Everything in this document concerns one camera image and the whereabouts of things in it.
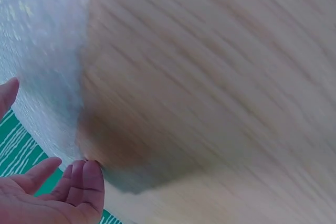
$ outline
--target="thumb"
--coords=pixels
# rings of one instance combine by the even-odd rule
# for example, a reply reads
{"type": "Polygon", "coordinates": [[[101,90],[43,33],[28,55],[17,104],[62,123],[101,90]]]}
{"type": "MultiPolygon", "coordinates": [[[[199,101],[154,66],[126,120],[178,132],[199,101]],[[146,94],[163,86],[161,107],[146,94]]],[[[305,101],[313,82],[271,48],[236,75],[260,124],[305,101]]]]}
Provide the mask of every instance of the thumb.
{"type": "Polygon", "coordinates": [[[15,102],[19,90],[19,81],[12,78],[0,86],[0,119],[15,102]]]}

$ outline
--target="wooden board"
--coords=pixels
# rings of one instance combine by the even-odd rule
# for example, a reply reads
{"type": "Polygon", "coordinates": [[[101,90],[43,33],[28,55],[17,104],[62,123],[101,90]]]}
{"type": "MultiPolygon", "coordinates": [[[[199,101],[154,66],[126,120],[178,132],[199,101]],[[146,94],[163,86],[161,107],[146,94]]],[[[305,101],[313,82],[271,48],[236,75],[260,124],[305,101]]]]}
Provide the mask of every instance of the wooden board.
{"type": "Polygon", "coordinates": [[[335,223],[336,0],[90,0],[78,145],[124,223],[335,223]]]}

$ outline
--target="teal fabric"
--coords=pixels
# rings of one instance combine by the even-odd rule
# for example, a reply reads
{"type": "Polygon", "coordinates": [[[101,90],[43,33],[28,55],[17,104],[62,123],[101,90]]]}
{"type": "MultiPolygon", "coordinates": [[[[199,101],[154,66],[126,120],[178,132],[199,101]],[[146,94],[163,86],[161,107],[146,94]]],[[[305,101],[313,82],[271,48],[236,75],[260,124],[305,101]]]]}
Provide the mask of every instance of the teal fabric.
{"type": "MultiPolygon", "coordinates": [[[[47,158],[31,135],[24,129],[12,110],[0,123],[0,177],[21,174],[47,158]]],[[[57,170],[37,192],[37,195],[51,192],[62,176],[57,170]]],[[[113,215],[104,211],[99,224],[121,224],[113,215]]]]}

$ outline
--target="green and white striped fabric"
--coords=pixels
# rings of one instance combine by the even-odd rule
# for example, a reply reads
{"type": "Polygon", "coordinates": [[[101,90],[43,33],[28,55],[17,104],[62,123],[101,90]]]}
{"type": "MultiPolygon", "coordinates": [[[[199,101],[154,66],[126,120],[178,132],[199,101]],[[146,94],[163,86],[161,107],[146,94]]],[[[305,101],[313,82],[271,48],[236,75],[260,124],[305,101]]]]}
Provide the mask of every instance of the green and white striped fabric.
{"type": "MultiPolygon", "coordinates": [[[[14,112],[8,111],[0,123],[0,177],[25,173],[46,158],[47,155],[20,124],[14,112]]],[[[61,176],[61,170],[57,170],[37,195],[49,193],[61,176]]],[[[121,224],[121,222],[104,211],[99,224],[121,224]]]]}

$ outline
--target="wood grain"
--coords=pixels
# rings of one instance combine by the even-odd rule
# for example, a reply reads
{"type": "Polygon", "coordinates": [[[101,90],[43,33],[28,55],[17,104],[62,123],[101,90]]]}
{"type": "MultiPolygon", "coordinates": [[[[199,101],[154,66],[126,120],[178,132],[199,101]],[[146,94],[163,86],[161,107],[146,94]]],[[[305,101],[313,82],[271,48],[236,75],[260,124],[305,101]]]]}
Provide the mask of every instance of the wood grain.
{"type": "Polygon", "coordinates": [[[124,223],[335,223],[336,0],[90,0],[78,144],[124,223]]]}

